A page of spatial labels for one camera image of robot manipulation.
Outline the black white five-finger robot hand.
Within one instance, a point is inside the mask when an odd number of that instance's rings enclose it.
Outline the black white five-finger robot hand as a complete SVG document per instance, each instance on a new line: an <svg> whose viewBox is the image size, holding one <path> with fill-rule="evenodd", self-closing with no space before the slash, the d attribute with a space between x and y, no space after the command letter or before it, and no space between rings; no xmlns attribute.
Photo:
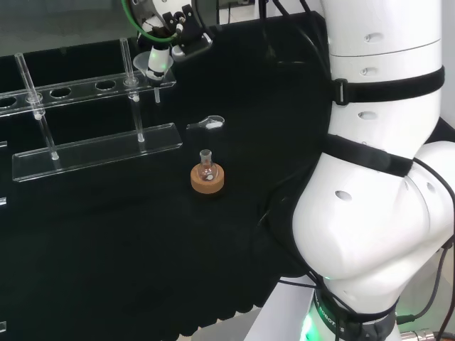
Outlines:
<svg viewBox="0 0 455 341"><path fill-rule="evenodd" d="M143 50L133 65L151 82L163 82L174 63L199 55L213 44L213 34L200 18L197 5L197 1L122 2Z"/></svg>

